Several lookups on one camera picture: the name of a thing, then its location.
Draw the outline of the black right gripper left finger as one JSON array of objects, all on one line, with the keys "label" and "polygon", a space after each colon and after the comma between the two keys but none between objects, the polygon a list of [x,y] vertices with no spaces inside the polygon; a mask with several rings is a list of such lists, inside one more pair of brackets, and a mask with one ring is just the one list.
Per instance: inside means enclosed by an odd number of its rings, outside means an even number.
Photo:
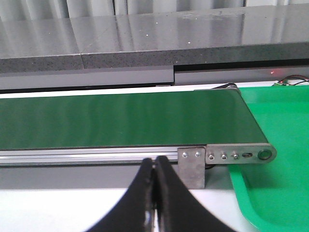
[{"label": "black right gripper left finger", "polygon": [[153,164],[147,158],[118,203],[89,232],[152,232]]}]

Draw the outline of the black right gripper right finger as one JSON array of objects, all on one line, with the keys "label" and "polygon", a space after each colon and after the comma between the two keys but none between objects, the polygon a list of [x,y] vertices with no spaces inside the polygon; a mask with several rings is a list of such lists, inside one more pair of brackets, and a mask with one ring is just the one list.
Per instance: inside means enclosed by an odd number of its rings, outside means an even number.
[{"label": "black right gripper right finger", "polygon": [[154,165],[154,200],[161,232],[233,232],[190,193],[165,156]]}]

